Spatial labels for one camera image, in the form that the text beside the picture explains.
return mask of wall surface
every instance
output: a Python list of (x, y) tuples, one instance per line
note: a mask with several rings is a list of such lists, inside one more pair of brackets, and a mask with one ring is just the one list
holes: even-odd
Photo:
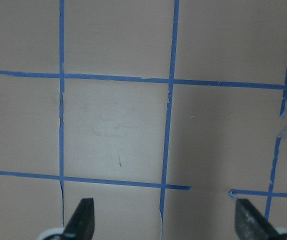
[(286, 0), (0, 0), (0, 239), (287, 227), (286, 129)]

